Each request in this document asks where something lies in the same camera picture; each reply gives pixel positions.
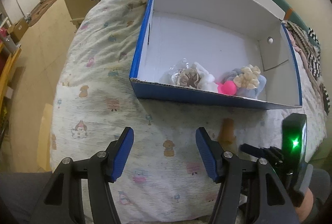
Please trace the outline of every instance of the pink ball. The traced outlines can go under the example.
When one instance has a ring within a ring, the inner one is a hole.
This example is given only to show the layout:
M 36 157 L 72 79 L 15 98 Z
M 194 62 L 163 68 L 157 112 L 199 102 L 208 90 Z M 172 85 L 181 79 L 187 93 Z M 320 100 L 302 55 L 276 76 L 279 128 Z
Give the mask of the pink ball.
M 226 81 L 224 84 L 216 83 L 218 85 L 218 93 L 233 96 L 236 94 L 237 87 L 233 81 Z

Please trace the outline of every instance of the rug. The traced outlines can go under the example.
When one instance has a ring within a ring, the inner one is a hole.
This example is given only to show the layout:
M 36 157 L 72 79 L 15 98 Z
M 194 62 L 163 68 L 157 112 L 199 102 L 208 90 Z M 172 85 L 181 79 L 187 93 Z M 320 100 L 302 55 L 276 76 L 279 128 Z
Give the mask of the rug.
M 33 26 L 35 23 L 39 21 L 42 15 L 52 6 L 54 2 L 57 0 L 45 0 L 44 2 L 40 3 L 34 10 L 31 12 L 31 21 L 29 26 Z

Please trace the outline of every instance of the bed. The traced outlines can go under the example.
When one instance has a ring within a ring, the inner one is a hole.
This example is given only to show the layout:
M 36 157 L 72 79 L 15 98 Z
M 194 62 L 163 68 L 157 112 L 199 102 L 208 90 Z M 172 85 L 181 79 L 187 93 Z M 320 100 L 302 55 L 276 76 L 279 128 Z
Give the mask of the bed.
M 130 126 L 135 141 L 111 192 L 122 223 L 195 219 L 212 211 L 219 186 L 207 176 L 195 144 L 205 127 L 217 139 L 223 119 L 234 120 L 237 145 L 281 146 L 281 122 L 308 117 L 306 160 L 326 136 L 322 100 L 296 53 L 303 108 L 248 110 L 138 100 L 129 70 L 147 0 L 101 0 L 78 29 L 54 99 L 51 166 L 64 157 L 91 157 Z M 91 218 L 87 182 L 84 213 Z

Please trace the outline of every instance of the open box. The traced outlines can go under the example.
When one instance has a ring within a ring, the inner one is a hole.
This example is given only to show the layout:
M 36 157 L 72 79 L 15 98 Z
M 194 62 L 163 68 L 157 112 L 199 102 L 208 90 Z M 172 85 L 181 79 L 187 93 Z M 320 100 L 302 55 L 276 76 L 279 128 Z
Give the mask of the open box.
M 136 96 L 266 110 L 301 107 L 298 66 L 283 17 L 272 0 L 148 0 L 129 76 Z M 162 75 L 183 58 L 200 63 L 217 82 L 235 68 L 258 66 L 266 86 L 255 100 L 161 84 Z

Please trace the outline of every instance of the green led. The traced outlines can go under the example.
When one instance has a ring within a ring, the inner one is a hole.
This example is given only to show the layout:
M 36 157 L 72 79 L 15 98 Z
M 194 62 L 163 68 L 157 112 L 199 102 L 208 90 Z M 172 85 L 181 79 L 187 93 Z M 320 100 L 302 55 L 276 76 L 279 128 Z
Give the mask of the green led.
M 298 146 L 299 144 L 299 141 L 298 141 L 298 138 L 296 138 L 294 141 L 293 141 L 293 149 Z

